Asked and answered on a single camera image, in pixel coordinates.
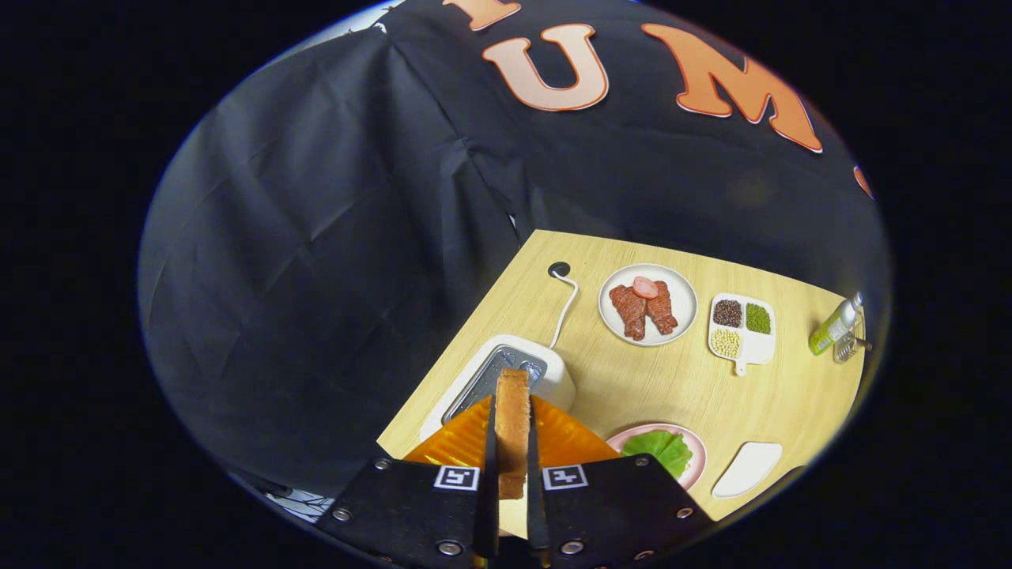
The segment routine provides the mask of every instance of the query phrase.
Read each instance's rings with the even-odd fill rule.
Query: white cable
[[[569,306],[573,304],[573,299],[576,298],[576,294],[580,291],[580,286],[554,270],[552,271],[552,275],[573,286],[573,294],[570,296],[570,300],[566,303],[566,306],[563,307],[563,313],[559,315],[559,325],[556,326],[556,337],[552,338],[552,345],[549,346],[549,349],[556,349],[556,342],[559,341],[559,334],[563,331],[563,320],[566,319],[566,312],[569,311]]]

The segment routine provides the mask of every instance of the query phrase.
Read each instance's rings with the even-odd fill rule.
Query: lettuce leaf
[[[692,458],[692,451],[689,451],[682,440],[682,434],[672,434],[666,430],[652,430],[638,434],[622,445],[623,457],[643,453],[657,459],[675,480],[685,472],[689,459]]]

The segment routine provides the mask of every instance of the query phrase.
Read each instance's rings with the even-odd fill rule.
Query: white toaster
[[[457,413],[493,395],[503,368],[526,370],[530,392],[569,411],[576,398],[576,386],[566,363],[547,347],[519,336],[500,334],[485,342],[463,367],[460,375],[422,422],[419,441],[425,440]]]

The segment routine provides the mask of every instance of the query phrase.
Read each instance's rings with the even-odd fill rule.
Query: tabletop
[[[854,402],[863,357],[845,363],[831,350],[815,356],[808,338],[844,300],[818,287],[715,258],[625,241],[535,231],[475,309],[418,388],[377,438],[400,459],[417,446],[419,428],[443,392],[482,344],[513,334],[549,345],[572,288],[547,273],[566,261],[580,292],[555,347],[576,384],[569,410],[603,438],[645,422],[684,426],[702,439],[706,465],[689,495],[714,520],[761,494],[826,446]],[[695,290],[694,323],[678,339],[644,347],[613,334],[598,311],[601,286],[637,263],[673,268]],[[735,363],[709,351],[710,301],[733,293],[768,303],[775,312],[776,347],[766,364],[735,375]],[[715,498],[713,485],[748,441],[778,442],[783,454],[752,490]],[[502,530],[525,538],[524,500],[501,502]]]

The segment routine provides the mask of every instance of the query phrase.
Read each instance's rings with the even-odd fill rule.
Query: bottle
[[[816,328],[809,337],[809,349],[812,353],[819,355],[829,349],[837,340],[854,327],[857,322],[857,309],[861,306],[861,294],[857,293],[853,299],[847,299],[836,307],[833,314]]]

